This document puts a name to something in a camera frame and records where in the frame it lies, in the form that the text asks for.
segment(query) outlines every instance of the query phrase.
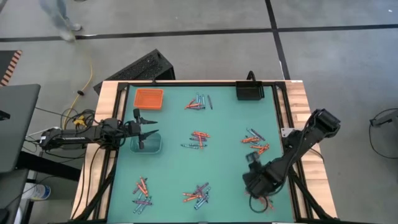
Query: yellow cable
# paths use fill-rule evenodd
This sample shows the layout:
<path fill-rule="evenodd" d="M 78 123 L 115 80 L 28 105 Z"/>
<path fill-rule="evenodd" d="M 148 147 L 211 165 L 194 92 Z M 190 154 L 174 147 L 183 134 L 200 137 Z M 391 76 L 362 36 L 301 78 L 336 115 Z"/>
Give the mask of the yellow cable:
<path fill-rule="evenodd" d="M 65 25 L 66 25 L 66 27 L 68 28 L 68 31 L 71 33 L 71 35 L 75 37 L 75 35 L 72 33 L 71 29 L 69 28 L 68 22 L 62 17 L 62 15 L 61 15 L 61 13 L 60 13 L 59 11 L 58 11 L 58 15 L 61 17 L 61 19 L 62 19 L 63 22 L 65 23 Z M 90 78 L 88 79 L 86 85 L 84 85 L 84 87 L 81 89 L 81 91 L 84 92 L 84 90 L 87 88 L 88 84 L 92 81 L 92 79 L 93 79 L 93 77 L 94 77 L 93 62 L 92 62 L 92 59 L 91 59 L 89 53 L 84 49 L 84 47 L 82 47 L 82 46 L 77 42 L 76 37 L 75 37 L 75 39 L 73 40 L 73 42 L 77 45 L 78 48 L 82 48 L 82 49 L 83 49 L 84 55 L 85 55 L 86 59 L 88 60 L 88 63 L 90 64 Z M 77 94 L 75 100 L 73 100 L 72 105 L 69 107 L 68 113 L 67 113 L 66 117 L 65 117 L 64 120 L 63 120 L 63 127 L 61 127 L 61 128 L 63 128 L 63 129 L 66 129 L 66 128 L 67 128 L 67 118 L 69 117 L 70 112 L 72 111 L 73 107 L 75 106 L 77 100 L 79 99 L 79 96 L 80 96 L 80 95 Z"/>

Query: green table surface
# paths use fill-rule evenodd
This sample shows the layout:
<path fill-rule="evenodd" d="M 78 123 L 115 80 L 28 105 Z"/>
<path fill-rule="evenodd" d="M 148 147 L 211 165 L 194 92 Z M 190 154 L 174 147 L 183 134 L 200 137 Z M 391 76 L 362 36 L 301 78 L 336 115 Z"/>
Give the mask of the green table surface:
<path fill-rule="evenodd" d="M 137 88 L 130 86 L 124 120 L 134 120 L 134 96 Z M 162 149 L 157 154 L 131 151 L 131 138 L 119 150 L 116 176 L 108 211 L 108 223 L 180 223 L 180 222 L 293 222 L 289 183 L 271 198 L 274 209 L 254 213 L 249 208 L 242 175 L 249 170 L 245 155 L 252 152 L 249 144 L 241 143 L 246 128 L 253 128 L 270 145 L 261 155 L 263 164 L 282 155 L 272 88 L 265 86 L 265 97 L 259 101 L 238 101 L 233 86 L 160 86 L 164 90 L 161 110 L 141 110 L 141 116 L 157 124 L 142 125 L 143 131 L 159 129 Z M 196 97 L 205 94 L 205 110 L 185 110 Z M 210 95 L 213 110 L 207 102 Z M 204 149 L 189 149 L 181 144 L 194 131 L 203 131 L 208 138 Z M 132 194 L 139 177 L 147 177 L 153 205 L 142 214 L 132 211 Z M 183 203 L 183 192 L 192 193 L 197 185 L 209 182 L 209 202 L 199 210 L 196 200 Z M 252 201 L 256 210 L 264 208 Z"/>

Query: concrete floor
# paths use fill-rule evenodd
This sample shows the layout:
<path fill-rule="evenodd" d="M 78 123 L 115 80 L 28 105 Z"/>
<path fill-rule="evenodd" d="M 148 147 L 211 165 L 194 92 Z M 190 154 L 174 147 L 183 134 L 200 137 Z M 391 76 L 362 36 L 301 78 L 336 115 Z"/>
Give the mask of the concrete floor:
<path fill-rule="evenodd" d="M 272 0 L 278 27 L 397 24 L 398 3 L 390 0 Z M 270 28 L 263 0 L 87 0 L 67 1 L 81 34 L 115 34 L 200 29 Z M 8 0 L 0 13 L 1 37 L 57 35 L 37 0 Z M 342 127 L 324 140 L 322 153 L 342 220 L 396 223 L 397 162 L 372 152 L 368 123 L 377 112 L 397 107 L 398 30 L 347 30 L 280 33 L 290 76 L 304 80 L 311 109 L 327 108 Z M 39 83 L 37 106 L 62 112 L 90 76 L 91 86 L 153 49 L 174 65 L 177 79 L 283 79 L 274 38 L 265 34 L 0 43 L 0 50 L 22 50 L 10 85 Z M 89 89 L 77 109 L 95 109 Z M 35 111 L 29 132 L 59 126 L 59 117 Z M 374 144 L 396 155 L 396 130 L 374 130 Z M 59 152 L 77 156 L 80 152 Z M 72 166 L 80 167 L 81 161 Z M 70 215 L 76 183 L 49 179 L 53 197 L 36 203 L 31 223 L 64 222 Z"/>

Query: wooden table frame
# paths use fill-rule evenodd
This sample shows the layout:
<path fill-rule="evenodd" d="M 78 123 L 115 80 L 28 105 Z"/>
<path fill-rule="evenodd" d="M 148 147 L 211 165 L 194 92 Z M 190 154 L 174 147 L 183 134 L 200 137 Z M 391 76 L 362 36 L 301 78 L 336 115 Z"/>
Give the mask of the wooden table frame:
<path fill-rule="evenodd" d="M 174 84 L 174 85 L 234 85 L 235 81 L 245 80 L 186 80 L 186 81 L 157 81 L 160 85 Z M 274 92 L 274 101 L 277 114 L 280 115 L 278 120 L 280 128 L 303 128 L 305 122 L 310 116 L 310 108 L 308 106 L 307 96 L 305 94 L 304 85 L 302 81 L 283 81 L 283 80 L 263 80 L 265 83 L 271 83 Z M 95 120 L 116 117 L 123 120 L 123 112 L 126 107 L 126 87 L 129 84 L 136 85 L 152 85 L 152 81 L 105 81 L 99 95 L 98 105 L 95 114 Z M 80 176 L 78 188 L 76 190 L 75 201 L 72 208 L 72 214 L 76 215 L 71 218 L 77 217 L 86 207 L 87 199 L 91 201 L 93 196 L 98 190 L 100 183 L 104 181 L 105 177 L 112 168 L 114 158 L 117 156 L 116 151 L 99 150 L 93 158 L 95 151 L 99 145 L 89 144 L 86 150 L 85 157 L 85 179 L 83 175 Z M 313 147 L 316 151 L 320 152 L 318 145 Z M 88 191 L 88 173 L 90 165 L 92 164 L 91 171 L 91 185 Z M 313 152 L 308 152 L 302 157 L 302 161 L 296 164 L 295 170 L 300 177 L 305 177 L 305 182 L 308 190 L 311 192 L 317 202 L 323 209 L 331 216 L 336 217 L 336 210 L 331 197 L 328 179 L 326 176 L 325 167 L 322 160 Z M 84 186 L 83 195 L 81 198 L 81 188 Z M 91 214 L 90 219 L 106 219 L 109 206 L 109 186 L 103 194 L 100 205 L 96 207 Z M 312 218 L 310 207 L 303 199 L 301 192 L 295 187 L 290 188 L 290 193 L 293 202 L 293 211 L 295 217 Z"/>

